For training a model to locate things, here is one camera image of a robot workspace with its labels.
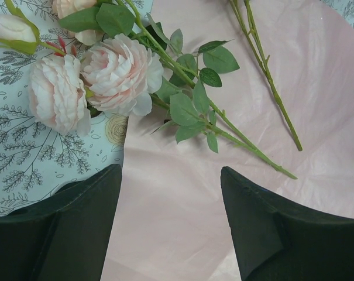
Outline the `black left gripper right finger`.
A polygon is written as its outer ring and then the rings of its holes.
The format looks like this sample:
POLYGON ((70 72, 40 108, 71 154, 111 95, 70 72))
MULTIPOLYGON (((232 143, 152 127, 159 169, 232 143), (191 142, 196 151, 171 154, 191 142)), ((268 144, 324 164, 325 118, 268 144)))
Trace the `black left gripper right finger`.
POLYGON ((295 203, 230 167, 221 189, 242 280, 354 280, 354 219, 295 203))

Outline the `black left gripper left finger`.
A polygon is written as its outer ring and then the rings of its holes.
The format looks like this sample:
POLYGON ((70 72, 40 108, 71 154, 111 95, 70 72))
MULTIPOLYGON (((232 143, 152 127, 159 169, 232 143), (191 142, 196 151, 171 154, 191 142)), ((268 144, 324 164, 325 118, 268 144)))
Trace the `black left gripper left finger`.
POLYGON ((109 165, 0 216, 0 280, 100 280, 121 181, 109 165))

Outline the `purple pink wrapping paper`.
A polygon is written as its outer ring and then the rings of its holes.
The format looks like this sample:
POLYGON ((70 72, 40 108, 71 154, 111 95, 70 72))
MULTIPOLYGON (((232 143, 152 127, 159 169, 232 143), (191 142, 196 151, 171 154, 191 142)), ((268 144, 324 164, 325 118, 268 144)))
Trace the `purple pink wrapping paper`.
POLYGON ((123 179, 103 280, 239 280, 222 199, 229 166, 300 204, 354 218, 354 28, 321 1, 252 1, 298 151, 227 1, 155 1, 152 17, 184 49, 223 40, 239 70, 207 94, 292 180, 241 148, 204 136, 176 143, 164 112, 129 118, 123 179))

